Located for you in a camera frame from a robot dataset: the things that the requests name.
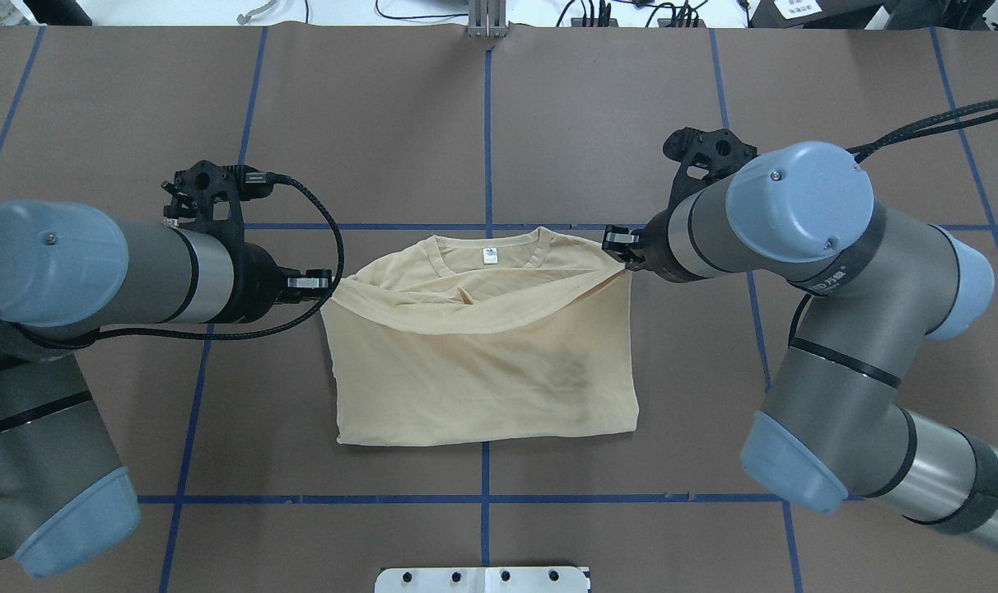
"blue joint cap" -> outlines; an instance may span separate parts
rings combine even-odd
[[[14,557],[34,578],[55,577],[115,547],[140,522],[129,469],[118,468],[56,511]]]
[[[765,258],[831,258],[872,218],[872,183],[852,154],[827,142],[767,152],[736,173],[725,195],[733,232]]]
[[[978,253],[957,237],[951,236],[942,226],[935,226],[942,231],[957,255],[959,279],[957,284],[957,300],[949,309],[949,315],[942,324],[935,327],[927,338],[930,340],[948,340],[954,335],[960,335],[971,322],[980,318],[989,301],[993,297],[993,267],[982,253]]]
[[[104,308],[129,267],[126,237],[81,203],[15,199],[0,206],[0,319],[36,327]]]
[[[807,446],[762,412],[755,413],[740,465],[777,496],[818,513],[834,513],[846,487]]]

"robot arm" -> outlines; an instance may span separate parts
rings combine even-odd
[[[276,177],[201,161],[163,184],[166,225],[78,203],[0,206],[0,559],[51,577],[140,521],[70,348],[102,325],[245,323],[329,295],[329,270],[277,266],[243,241],[240,203],[265,198]],[[216,221],[221,202],[228,218]]]
[[[683,163],[668,209],[609,226],[605,250],[672,282],[765,269],[815,296],[741,451],[748,475],[819,513],[854,494],[998,549],[998,450],[894,404],[921,341],[988,307],[984,256],[874,199],[840,147],[756,158],[728,130],[685,128],[665,153]]]

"white bracket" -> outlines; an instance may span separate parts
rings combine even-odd
[[[506,37],[506,0],[469,0],[470,37]]]
[[[590,593],[588,567],[386,569],[375,593]]]

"neckline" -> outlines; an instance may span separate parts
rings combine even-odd
[[[519,268],[495,268],[495,269],[525,269],[525,268],[539,268],[543,265],[543,260],[547,258],[548,252],[551,250],[551,239],[554,237],[554,231],[549,230],[546,226],[537,226],[536,230],[519,234],[518,236],[504,236],[498,237],[498,239],[453,239],[453,237],[447,236],[431,236],[430,239],[424,241],[424,247],[427,248],[427,253],[430,255],[430,263],[436,274],[440,277],[453,277],[453,275],[458,275],[457,273],[447,265],[441,255],[441,247],[445,248],[455,248],[455,249],[482,249],[484,247],[517,247],[519,245],[528,245],[530,243],[536,244],[535,251],[532,252],[532,256],[529,257],[528,262]],[[477,271],[484,270],[487,267],[481,264],[480,268],[475,268]]]

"folded shirt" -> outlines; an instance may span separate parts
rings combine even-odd
[[[338,442],[634,431],[630,291],[600,244],[542,227],[376,259],[323,307]]]

